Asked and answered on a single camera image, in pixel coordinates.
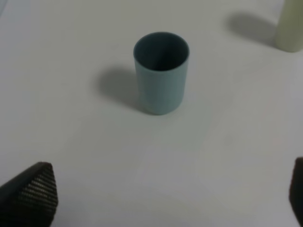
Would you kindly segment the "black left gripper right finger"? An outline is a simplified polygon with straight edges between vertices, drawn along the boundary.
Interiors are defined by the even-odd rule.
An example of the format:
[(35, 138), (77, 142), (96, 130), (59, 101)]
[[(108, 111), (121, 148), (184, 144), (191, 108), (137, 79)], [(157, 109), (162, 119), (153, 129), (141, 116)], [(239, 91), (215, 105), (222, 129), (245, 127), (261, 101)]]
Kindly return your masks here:
[(295, 160), (290, 189), (289, 201), (294, 215), (299, 223), (303, 226), (303, 158), (298, 157)]

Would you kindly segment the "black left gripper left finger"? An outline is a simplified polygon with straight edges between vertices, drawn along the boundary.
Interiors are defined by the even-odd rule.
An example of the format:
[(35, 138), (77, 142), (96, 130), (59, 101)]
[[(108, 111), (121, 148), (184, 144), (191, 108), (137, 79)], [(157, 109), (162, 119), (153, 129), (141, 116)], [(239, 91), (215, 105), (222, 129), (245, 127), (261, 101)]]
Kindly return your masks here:
[(51, 163), (38, 162), (0, 187), (2, 227), (49, 227), (57, 206)]

